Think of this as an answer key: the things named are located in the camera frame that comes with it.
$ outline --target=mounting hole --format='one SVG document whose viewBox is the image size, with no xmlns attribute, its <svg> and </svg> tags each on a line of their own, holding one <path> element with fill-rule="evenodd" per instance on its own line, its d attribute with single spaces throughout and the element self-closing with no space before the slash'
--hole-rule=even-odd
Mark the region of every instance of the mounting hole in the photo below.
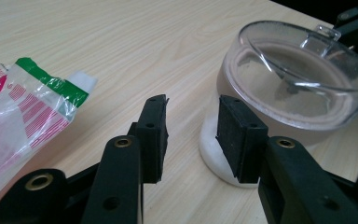
<svg viewBox="0 0 358 224">
<path fill-rule="evenodd" d="M 40 190 L 50 185 L 53 179 L 53 175 L 49 173 L 35 175 L 30 180 L 28 180 L 28 182 L 25 184 L 25 188 L 31 191 Z"/>
<path fill-rule="evenodd" d="M 103 208 L 107 211 L 113 211 L 120 205 L 120 199 L 118 197 L 110 197 L 103 201 Z"/>
<path fill-rule="evenodd" d="M 131 140 L 128 138 L 120 138 L 116 140 L 115 147 L 128 147 L 131 144 Z"/>
<path fill-rule="evenodd" d="M 334 200 L 332 200 L 329 196 L 324 195 L 322 198 L 320 198 L 319 203 L 322 204 L 324 207 L 337 211 L 339 209 L 339 204 L 336 203 Z"/>
<path fill-rule="evenodd" d="M 293 148 L 296 146 L 296 144 L 294 142 L 292 142 L 291 140 L 289 139 L 283 139 L 283 138 L 280 138 L 277 140 L 277 144 L 280 146 L 280 147 L 287 147 L 287 148 Z"/>
</svg>

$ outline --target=red and white plastic bag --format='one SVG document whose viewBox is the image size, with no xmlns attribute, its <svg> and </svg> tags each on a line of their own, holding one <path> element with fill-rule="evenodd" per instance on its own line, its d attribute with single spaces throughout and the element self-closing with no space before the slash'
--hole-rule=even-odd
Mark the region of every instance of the red and white plastic bag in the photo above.
<svg viewBox="0 0 358 224">
<path fill-rule="evenodd" d="M 78 72 L 51 77 L 29 58 L 0 64 L 0 190 L 73 120 L 96 79 Z"/>
</svg>

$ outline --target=green stripe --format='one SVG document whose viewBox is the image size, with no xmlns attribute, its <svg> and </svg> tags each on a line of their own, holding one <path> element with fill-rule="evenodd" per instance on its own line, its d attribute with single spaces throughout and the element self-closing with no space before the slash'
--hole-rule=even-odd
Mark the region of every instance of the green stripe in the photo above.
<svg viewBox="0 0 358 224">
<path fill-rule="evenodd" d="M 88 93 L 81 90 L 71 82 L 57 77 L 52 77 L 30 58 L 20 58 L 16 61 L 16 65 L 24 69 L 27 73 L 41 81 L 43 84 L 57 92 L 68 102 L 76 107 L 80 107 L 89 96 Z"/>
</svg>

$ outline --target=clear plastic container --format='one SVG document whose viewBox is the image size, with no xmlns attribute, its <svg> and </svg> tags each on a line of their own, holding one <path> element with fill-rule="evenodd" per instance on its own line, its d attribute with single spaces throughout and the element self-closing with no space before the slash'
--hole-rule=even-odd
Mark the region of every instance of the clear plastic container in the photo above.
<svg viewBox="0 0 358 224">
<path fill-rule="evenodd" d="M 210 127 L 217 122 L 220 94 L 242 99 L 268 125 L 269 136 L 294 138 L 307 149 L 358 114 L 358 55 L 339 37 L 323 26 L 312 31 L 280 21 L 241 29 L 223 61 L 201 131 L 201 155 L 217 175 L 243 186 L 223 172 L 228 164 L 223 169 L 211 162 L 214 157 L 221 166 L 225 160 L 214 155 L 221 151 L 218 144 L 207 143 L 215 141 Z"/>
</svg>

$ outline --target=wooden table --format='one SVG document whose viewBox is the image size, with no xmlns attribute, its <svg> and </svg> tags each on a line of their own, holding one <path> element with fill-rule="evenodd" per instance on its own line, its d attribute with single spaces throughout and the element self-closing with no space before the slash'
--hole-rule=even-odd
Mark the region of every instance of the wooden table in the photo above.
<svg viewBox="0 0 358 224">
<path fill-rule="evenodd" d="M 223 57 L 240 28 L 277 20 L 323 23 L 267 0 L 0 1 L 0 63 L 31 57 L 55 77 L 83 70 L 99 83 L 75 121 L 14 180 L 40 168 L 71 176 L 101 159 L 145 100 L 165 93 L 169 145 L 162 181 L 145 185 L 145 223 L 266 223 L 256 189 L 239 189 L 203 162 L 200 127 Z M 325 170 L 358 174 L 358 118 L 312 156 Z"/>
</svg>

